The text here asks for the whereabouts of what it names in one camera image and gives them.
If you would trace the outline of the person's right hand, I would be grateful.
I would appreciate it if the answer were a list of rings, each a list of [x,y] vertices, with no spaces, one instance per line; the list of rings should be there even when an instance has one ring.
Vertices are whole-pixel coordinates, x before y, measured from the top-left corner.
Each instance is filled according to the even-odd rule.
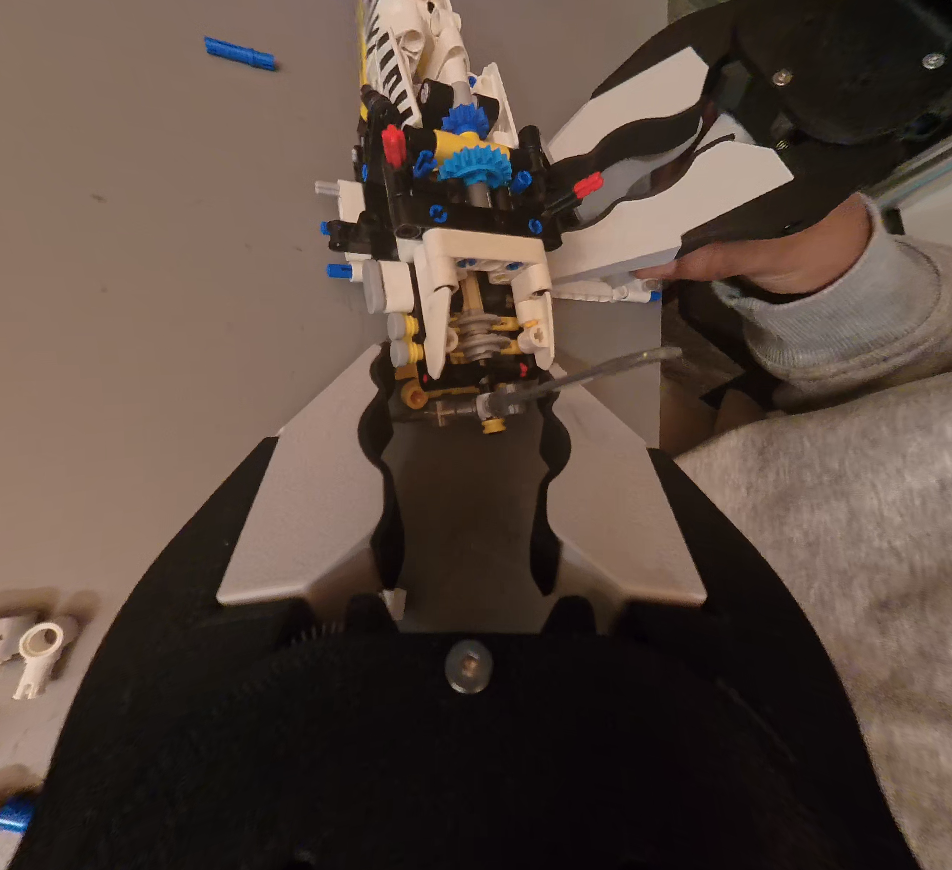
[[[817,293],[841,278],[863,255],[874,219],[854,194],[815,225],[783,237],[703,245],[683,257],[637,269],[661,281],[723,282],[781,303]]]

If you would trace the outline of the white lego beam assembly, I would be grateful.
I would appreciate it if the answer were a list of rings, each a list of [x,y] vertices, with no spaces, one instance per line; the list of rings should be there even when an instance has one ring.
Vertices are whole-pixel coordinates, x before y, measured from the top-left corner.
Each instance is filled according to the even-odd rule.
[[[600,304],[648,304],[659,302],[662,294],[660,280],[637,278],[624,272],[596,279],[576,280],[554,285],[553,298]]]

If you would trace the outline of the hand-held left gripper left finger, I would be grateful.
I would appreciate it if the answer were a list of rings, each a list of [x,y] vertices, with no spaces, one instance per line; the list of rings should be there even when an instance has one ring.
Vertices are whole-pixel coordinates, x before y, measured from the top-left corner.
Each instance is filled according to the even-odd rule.
[[[278,433],[217,600],[300,599],[322,619],[398,587],[405,554],[394,478],[389,345],[373,346]]]

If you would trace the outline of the blue lego pin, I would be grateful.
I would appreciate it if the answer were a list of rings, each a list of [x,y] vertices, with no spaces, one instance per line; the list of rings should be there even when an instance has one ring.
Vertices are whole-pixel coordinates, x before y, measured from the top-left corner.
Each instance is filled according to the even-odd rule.
[[[273,54],[254,48],[233,44],[210,36],[204,37],[206,53],[209,56],[270,72],[277,71],[278,65]]]

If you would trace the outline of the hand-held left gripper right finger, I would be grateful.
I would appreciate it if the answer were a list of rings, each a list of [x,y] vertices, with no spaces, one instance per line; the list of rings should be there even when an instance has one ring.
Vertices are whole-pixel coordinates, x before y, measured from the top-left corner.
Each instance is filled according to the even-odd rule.
[[[540,592],[589,601],[597,623],[631,602],[697,607],[707,591],[646,442],[581,386],[543,396],[545,473],[531,526]]]

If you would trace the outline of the person's torso grey sweatshirt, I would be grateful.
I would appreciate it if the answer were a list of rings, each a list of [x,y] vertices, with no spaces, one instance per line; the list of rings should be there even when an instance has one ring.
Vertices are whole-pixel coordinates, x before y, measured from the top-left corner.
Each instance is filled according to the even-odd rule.
[[[681,469],[835,663],[923,868],[951,864],[950,375],[744,425]]]

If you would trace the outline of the person's right forearm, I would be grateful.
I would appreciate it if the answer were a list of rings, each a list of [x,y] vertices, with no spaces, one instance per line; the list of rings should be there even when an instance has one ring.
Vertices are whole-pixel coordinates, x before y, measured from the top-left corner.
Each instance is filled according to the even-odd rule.
[[[713,291],[742,321],[744,341],[779,381],[773,406],[803,412],[950,372],[951,254],[890,234],[863,197],[871,237],[851,269],[794,301],[736,282]]]

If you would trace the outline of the zebra striped lego helicopter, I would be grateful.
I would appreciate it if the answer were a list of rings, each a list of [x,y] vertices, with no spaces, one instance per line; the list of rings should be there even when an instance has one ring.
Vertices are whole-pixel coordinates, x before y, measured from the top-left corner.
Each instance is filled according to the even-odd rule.
[[[358,30],[352,178],[315,185],[338,207],[327,276],[387,317],[399,418],[503,432],[529,406],[509,396],[555,362],[550,255],[607,183],[556,179],[451,0],[359,0]]]

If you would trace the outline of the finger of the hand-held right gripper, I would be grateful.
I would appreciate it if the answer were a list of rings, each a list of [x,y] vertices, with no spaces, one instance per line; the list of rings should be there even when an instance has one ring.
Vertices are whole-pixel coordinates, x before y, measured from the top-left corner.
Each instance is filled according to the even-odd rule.
[[[709,65],[685,48],[592,97],[549,143],[554,170],[608,170],[678,155],[698,136]]]
[[[621,199],[563,235],[550,255],[554,284],[649,268],[673,259],[689,232],[792,182],[779,153],[736,140],[716,140],[693,156],[671,187]]]

